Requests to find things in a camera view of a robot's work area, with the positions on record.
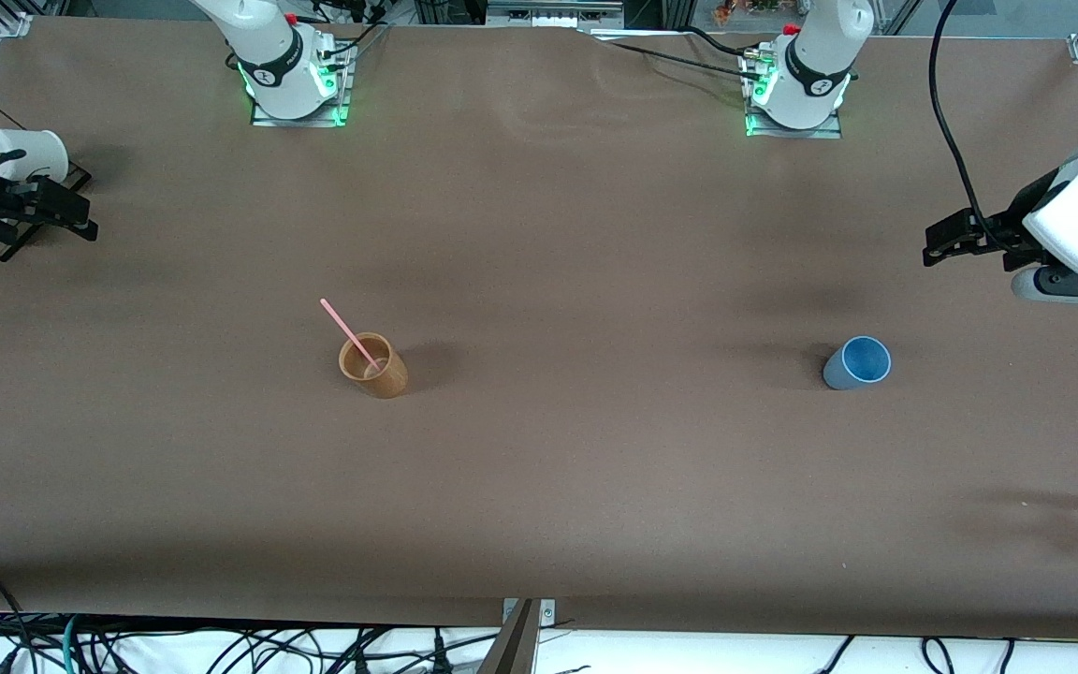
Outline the blue cup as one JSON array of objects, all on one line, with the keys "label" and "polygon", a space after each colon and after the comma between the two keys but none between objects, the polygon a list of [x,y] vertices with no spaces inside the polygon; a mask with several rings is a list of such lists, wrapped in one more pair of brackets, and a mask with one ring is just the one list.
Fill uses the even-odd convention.
[{"label": "blue cup", "polygon": [[851,338],[823,367],[823,380],[831,389],[871,387],[893,371],[893,358],[877,338]]}]

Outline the white cup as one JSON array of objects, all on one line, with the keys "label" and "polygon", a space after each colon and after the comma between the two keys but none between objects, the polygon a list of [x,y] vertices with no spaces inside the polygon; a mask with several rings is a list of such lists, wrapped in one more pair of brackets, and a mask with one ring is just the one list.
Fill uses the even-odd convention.
[{"label": "white cup", "polygon": [[0,128],[0,154],[14,150],[23,150],[25,155],[0,165],[0,178],[9,181],[49,178],[57,183],[67,178],[71,162],[63,140],[54,132]]}]

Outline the pink chopstick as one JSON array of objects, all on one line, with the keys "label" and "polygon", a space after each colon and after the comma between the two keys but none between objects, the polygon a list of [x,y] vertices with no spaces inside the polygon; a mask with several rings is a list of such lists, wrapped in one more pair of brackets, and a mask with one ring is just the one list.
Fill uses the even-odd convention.
[{"label": "pink chopstick", "polygon": [[332,306],[332,303],[330,303],[326,298],[318,299],[318,303],[320,303],[321,306],[324,307],[324,311],[327,312],[327,315],[330,316],[330,319],[332,319],[334,324],[338,325],[338,329],[341,329],[343,334],[345,334],[347,341],[351,343],[351,345],[355,347],[356,350],[359,350],[359,353],[362,354],[362,357],[365,359],[365,362],[369,364],[369,367],[372,367],[372,370],[374,372],[381,373],[382,370],[384,370],[384,367],[382,367],[381,363],[378,363],[376,358],[372,357],[372,354],[369,353],[369,350],[365,348],[365,345],[363,344],[362,340],[360,340],[360,338],[357,336],[357,334],[354,332],[350,326],[348,326],[346,321],[342,319],[342,317],[338,315],[338,312],[335,311],[334,307]]}]

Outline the bamboo cup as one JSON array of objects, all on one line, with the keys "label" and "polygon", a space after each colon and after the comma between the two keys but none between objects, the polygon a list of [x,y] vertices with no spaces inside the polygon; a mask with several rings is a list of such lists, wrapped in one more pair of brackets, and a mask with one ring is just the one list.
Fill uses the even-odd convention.
[{"label": "bamboo cup", "polygon": [[346,379],[377,400],[393,400],[407,389],[407,367],[386,338],[372,332],[356,334],[338,353]]}]

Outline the grey electronics box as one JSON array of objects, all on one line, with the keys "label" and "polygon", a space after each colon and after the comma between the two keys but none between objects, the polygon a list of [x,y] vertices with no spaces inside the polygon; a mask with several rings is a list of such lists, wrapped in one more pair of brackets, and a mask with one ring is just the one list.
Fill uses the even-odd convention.
[{"label": "grey electronics box", "polygon": [[487,0],[484,25],[621,30],[625,11],[621,0]]}]

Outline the grey metal strut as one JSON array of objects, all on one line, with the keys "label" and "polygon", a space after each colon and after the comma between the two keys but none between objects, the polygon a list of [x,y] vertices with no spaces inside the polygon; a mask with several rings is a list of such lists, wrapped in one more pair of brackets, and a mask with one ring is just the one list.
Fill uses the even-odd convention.
[{"label": "grey metal strut", "polygon": [[517,600],[476,674],[533,674],[543,618],[542,600]]}]

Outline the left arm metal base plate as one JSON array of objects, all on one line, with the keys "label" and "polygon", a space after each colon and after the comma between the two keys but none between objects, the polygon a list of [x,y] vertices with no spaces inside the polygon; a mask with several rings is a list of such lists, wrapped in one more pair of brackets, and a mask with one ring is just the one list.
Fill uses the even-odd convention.
[{"label": "left arm metal base plate", "polygon": [[786,66],[774,43],[745,49],[737,56],[743,82],[746,136],[796,139],[838,139],[838,108],[852,73],[831,77],[808,72],[804,80]]}]

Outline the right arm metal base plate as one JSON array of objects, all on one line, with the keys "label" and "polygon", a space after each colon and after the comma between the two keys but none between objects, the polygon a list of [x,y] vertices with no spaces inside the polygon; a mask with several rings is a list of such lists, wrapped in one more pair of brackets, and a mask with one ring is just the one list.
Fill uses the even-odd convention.
[{"label": "right arm metal base plate", "polygon": [[310,114],[298,119],[270,115],[252,99],[251,125],[272,128],[343,128],[350,114],[358,50],[344,52],[326,63],[316,79],[324,85],[327,97]]}]

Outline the small metal table bracket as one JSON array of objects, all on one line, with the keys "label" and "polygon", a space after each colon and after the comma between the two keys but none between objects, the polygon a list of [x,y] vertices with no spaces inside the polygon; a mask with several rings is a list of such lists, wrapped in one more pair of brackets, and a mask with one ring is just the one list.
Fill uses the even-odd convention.
[{"label": "small metal table bracket", "polygon": [[[503,600],[503,610],[502,610],[502,623],[508,623],[510,615],[512,615],[515,606],[520,602],[516,597],[508,597]],[[538,606],[540,609],[540,627],[552,627],[555,625],[557,620],[557,602],[555,599],[543,599],[538,601]]]}]

